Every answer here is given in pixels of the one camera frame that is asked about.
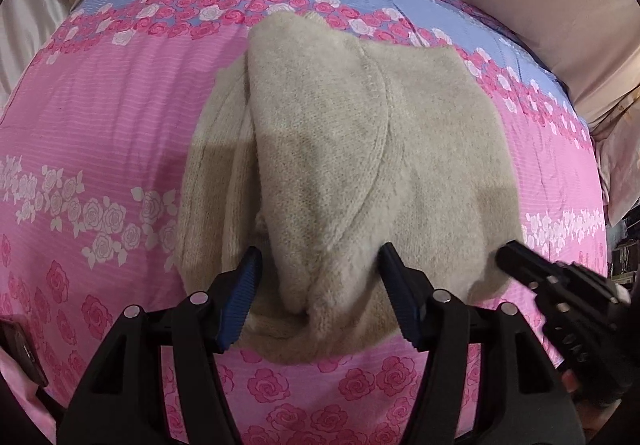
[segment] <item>blue gripper pad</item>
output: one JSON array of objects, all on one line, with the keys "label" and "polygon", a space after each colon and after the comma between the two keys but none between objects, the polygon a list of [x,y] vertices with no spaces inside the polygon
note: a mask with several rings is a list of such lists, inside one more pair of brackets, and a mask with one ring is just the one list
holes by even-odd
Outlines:
[{"label": "blue gripper pad", "polygon": [[215,296],[215,305],[220,307],[216,334],[220,352],[229,349],[240,338],[261,278],[262,255],[260,250],[250,247],[238,268],[221,273],[209,288]]},{"label": "blue gripper pad", "polygon": [[422,321],[427,298],[433,293],[431,282],[421,271],[406,268],[391,243],[380,248],[378,270],[402,336],[422,350]]}]

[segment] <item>bed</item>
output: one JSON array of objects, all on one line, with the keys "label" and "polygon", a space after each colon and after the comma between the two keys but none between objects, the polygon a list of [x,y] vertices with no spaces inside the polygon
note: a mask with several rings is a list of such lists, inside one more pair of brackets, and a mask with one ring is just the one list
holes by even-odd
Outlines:
[{"label": "bed", "polygon": [[[606,271],[588,127],[553,74],[480,10],[458,0],[83,0],[0,117],[0,314],[28,328],[61,404],[124,307],[184,298],[173,251],[190,139],[216,72],[278,10],[315,10],[333,28],[381,42],[454,45],[504,125],[526,244]],[[542,338],[525,288],[510,284],[485,305],[503,300]],[[423,368],[399,335],[317,364],[270,364],[248,349],[218,360],[250,445],[396,443]],[[163,371],[170,428],[186,441],[169,352]],[[478,381],[472,346],[460,432],[472,425]]]}]

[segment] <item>beige sweater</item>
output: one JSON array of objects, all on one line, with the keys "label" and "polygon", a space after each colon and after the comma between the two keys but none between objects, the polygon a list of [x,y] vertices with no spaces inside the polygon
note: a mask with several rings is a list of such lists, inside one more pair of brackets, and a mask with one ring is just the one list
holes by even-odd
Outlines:
[{"label": "beige sweater", "polygon": [[257,245],[263,279],[240,345],[298,363],[397,330],[374,267],[386,241],[435,287],[481,300],[506,285],[493,252],[520,235],[500,120],[453,48],[279,12],[203,109],[177,255],[191,293]]}]

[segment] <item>pink bedsheet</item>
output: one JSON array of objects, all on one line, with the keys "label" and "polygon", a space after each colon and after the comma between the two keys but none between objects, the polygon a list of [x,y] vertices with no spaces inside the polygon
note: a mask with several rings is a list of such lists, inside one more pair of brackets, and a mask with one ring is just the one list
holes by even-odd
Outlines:
[{"label": "pink bedsheet", "polygon": [[[352,3],[270,3],[315,6],[335,28],[351,25],[367,37],[452,43],[446,32],[419,28],[418,19],[388,8],[371,12],[376,26],[358,32],[349,22],[360,16]],[[221,13],[203,16],[214,4]],[[242,53],[247,23],[270,13],[268,6],[268,0],[132,0],[76,12],[38,53],[0,117],[0,314],[28,328],[49,392],[63,404],[124,307],[151,311],[184,297],[173,250],[191,135],[216,71]],[[162,16],[169,13],[195,22],[170,26]],[[604,272],[602,200],[584,125],[535,80],[521,82],[483,48],[458,52],[503,121],[527,245]],[[503,300],[540,330],[525,288],[511,284],[485,306]],[[164,358],[170,428],[185,441],[170,354]],[[356,356],[295,367],[233,349],[218,367],[247,444],[387,445],[406,424],[424,362],[394,336]],[[472,346],[461,431],[471,425],[478,380]]]}]

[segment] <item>silver screw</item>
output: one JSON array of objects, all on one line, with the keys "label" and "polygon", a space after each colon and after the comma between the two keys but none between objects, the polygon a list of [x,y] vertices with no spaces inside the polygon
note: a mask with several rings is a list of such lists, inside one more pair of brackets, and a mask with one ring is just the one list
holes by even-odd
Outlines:
[{"label": "silver screw", "polygon": [[196,293],[191,294],[191,297],[189,298],[189,301],[191,301],[191,304],[195,304],[196,306],[200,304],[204,304],[208,300],[209,300],[209,295],[207,295],[203,291],[197,291]]},{"label": "silver screw", "polygon": [[451,300],[451,294],[447,290],[436,290],[433,292],[433,300],[449,302]]},{"label": "silver screw", "polygon": [[132,304],[124,309],[124,316],[127,319],[135,319],[138,315],[140,315],[140,306]]},{"label": "silver screw", "polygon": [[500,305],[500,309],[502,310],[502,313],[506,313],[510,316],[514,316],[518,312],[518,307],[511,302],[503,303]]}]

